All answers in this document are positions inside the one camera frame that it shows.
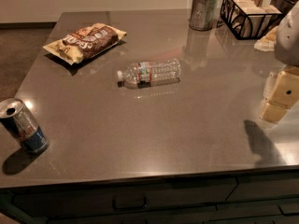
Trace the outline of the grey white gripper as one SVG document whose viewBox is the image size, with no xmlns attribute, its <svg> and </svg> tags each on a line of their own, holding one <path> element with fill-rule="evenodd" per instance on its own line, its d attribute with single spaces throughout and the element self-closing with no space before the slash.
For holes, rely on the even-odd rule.
<svg viewBox="0 0 299 224">
<path fill-rule="evenodd" d="M 271 123 L 279 123 L 299 101 L 299 2 L 278 26 L 275 57 L 287 65 L 265 83 L 260 118 Z"/>
</svg>

